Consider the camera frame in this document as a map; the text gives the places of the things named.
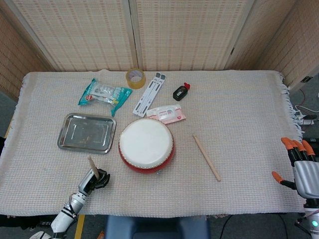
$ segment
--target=white cable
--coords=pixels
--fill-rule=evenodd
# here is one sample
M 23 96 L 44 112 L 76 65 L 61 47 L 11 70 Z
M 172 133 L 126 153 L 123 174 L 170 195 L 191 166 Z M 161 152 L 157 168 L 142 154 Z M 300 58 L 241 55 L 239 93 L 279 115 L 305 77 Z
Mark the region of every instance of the white cable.
M 296 108 L 297 110 L 299 110 L 297 107 L 304 108 L 305 110 L 307 110 L 307 111 L 311 111 L 311 112 L 313 112 L 313 113 L 319 113 L 319 111 L 313 111 L 313 110 L 308 109 L 308 108 L 306 108 L 306 107 L 304 107 L 304 106 L 295 106 L 295 108 Z

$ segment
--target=small bottle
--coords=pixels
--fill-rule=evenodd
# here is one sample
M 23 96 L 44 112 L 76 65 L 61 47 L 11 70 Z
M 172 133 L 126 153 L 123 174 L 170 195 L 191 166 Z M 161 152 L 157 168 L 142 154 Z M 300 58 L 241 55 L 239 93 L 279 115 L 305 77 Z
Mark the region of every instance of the small bottle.
M 190 84 L 185 82 L 183 86 L 180 86 L 176 91 L 174 91 L 173 98 L 177 101 L 180 101 L 181 99 L 184 98 L 184 96 L 186 96 L 189 88 L 190 88 Z

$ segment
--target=tape roll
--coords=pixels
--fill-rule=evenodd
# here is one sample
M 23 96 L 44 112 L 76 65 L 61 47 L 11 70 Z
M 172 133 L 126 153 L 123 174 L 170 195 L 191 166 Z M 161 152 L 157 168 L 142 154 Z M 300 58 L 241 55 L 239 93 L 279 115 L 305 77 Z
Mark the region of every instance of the tape roll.
M 140 78 L 140 80 L 139 81 L 132 81 L 133 77 L 138 77 L 138 78 Z M 145 74 L 143 71 L 141 71 L 138 68 L 133 68 L 126 73 L 126 80 L 127 80 L 130 88 L 139 89 L 139 88 L 142 88 L 144 86 L 146 79 L 145 79 Z

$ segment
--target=stainless steel tray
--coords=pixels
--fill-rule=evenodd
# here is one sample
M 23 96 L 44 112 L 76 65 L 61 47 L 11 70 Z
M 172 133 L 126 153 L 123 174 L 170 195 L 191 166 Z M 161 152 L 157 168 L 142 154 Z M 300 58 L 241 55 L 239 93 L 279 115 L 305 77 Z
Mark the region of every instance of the stainless steel tray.
M 115 127 L 113 118 L 71 113 L 64 119 L 58 146 L 72 151 L 105 154 L 111 148 Z

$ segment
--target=wooden drumstick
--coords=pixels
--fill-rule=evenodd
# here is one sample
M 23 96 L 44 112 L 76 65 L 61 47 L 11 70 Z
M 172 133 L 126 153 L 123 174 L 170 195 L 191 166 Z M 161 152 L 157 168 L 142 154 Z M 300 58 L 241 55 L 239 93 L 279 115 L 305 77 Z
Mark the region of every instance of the wooden drumstick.
M 199 147 L 201 153 L 204 155 L 204 158 L 206 159 L 206 162 L 208 163 L 211 171 L 214 173 L 217 181 L 220 182 L 221 177 L 220 177 L 219 173 L 217 172 L 216 168 L 214 167 L 214 164 L 210 161 L 205 149 L 203 148 L 203 145 L 201 145 L 199 139 L 197 138 L 197 136 L 195 134 L 193 134 L 193 137 L 194 137 L 195 142 L 196 142 L 197 146 Z
M 90 162 L 90 166 L 91 166 L 91 168 L 92 168 L 92 170 L 94 172 L 94 175 L 95 175 L 96 179 L 99 180 L 100 179 L 100 175 L 99 175 L 98 169 L 96 168 L 96 166 L 95 166 L 95 164 L 94 164 L 94 162 L 92 160 L 92 157 L 89 156 L 88 160 Z

